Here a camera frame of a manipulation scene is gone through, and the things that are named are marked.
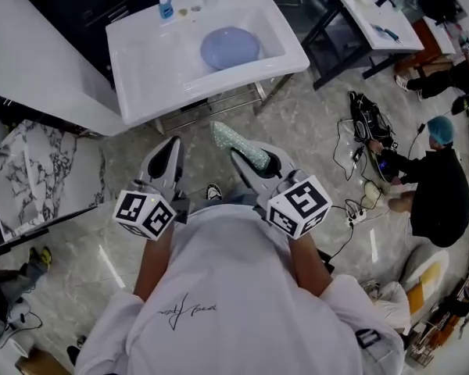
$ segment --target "soap bottle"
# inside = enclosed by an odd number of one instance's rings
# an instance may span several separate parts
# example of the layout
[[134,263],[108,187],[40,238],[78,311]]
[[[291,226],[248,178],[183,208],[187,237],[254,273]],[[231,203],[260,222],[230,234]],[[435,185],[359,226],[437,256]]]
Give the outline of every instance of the soap bottle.
[[172,17],[174,8],[170,0],[159,0],[159,14],[164,20]]

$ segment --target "white sink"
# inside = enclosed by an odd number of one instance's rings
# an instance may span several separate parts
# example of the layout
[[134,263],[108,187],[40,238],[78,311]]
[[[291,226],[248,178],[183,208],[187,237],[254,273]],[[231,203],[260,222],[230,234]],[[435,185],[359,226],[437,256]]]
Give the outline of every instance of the white sink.
[[[162,20],[158,6],[106,28],[121,115],[135,126],[180,107],[258,80],[305,70],[306,53],[273,0],[173,0]],[[192,7],[201,7],[193,11]],[[187,9],[182,16],[179,11]],[[256,36],[259,59],[215,70],[200,55],[203,38],[222,27]]]

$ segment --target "blue hair net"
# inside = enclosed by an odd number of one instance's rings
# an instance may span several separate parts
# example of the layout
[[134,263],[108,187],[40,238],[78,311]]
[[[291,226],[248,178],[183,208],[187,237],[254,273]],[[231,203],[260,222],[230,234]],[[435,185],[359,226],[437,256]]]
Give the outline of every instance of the blue hair net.
[[441,145],[453,141],[453,125],[445,116],[436,116],[428,122],[429,134]]

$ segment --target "blue pen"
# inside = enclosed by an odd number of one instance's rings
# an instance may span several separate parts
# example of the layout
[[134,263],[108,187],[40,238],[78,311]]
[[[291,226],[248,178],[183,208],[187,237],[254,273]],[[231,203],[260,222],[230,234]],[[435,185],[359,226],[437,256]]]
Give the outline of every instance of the blue pen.
[[389,30],[389,29],[384,29],[382,27],[379,27],[378,25],[373,25],[371,23],[371,26],[377,31],[377,32],[381,32],[383,34],[387,34],[393,41],[395,41],[396,43],[399,43],[401,45],[401,41],[399,41],[399,36],[397,34],[395,34],[392,30]]

